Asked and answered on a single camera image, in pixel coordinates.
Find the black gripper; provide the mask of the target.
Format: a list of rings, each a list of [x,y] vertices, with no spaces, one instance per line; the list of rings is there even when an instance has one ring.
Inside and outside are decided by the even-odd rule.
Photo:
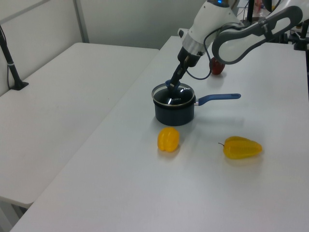
[[[177,66],[172,78],[169,81],[169,87],[171,87],[171,89],[176,89],[178,87],[179,82],[186,73],[187,68],[196,66],[201,56],[193,55],[182,47],[177,58],[180,64]]]

